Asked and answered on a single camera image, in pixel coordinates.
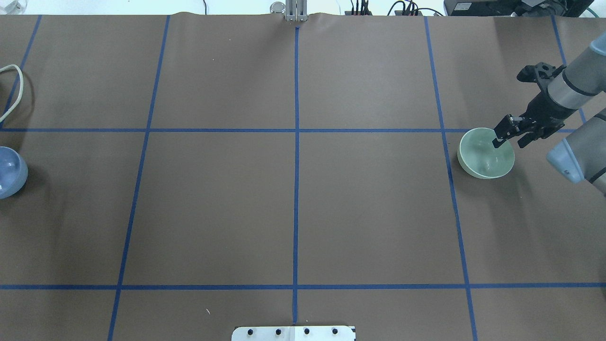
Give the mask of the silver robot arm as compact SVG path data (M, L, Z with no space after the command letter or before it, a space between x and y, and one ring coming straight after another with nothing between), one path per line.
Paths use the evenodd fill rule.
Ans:
M506 115L494 128L495 148L513 137L524 148L546 139L565 126L571 115L582 110L606 88L606 43L601 35L571 63L555 67L538 63L526 65L517 74L519 82L535 83L538 94L519 116ZM586 181L600 192L606 188L605 111L587 117L577 129L548 153L547 161L568 181Z

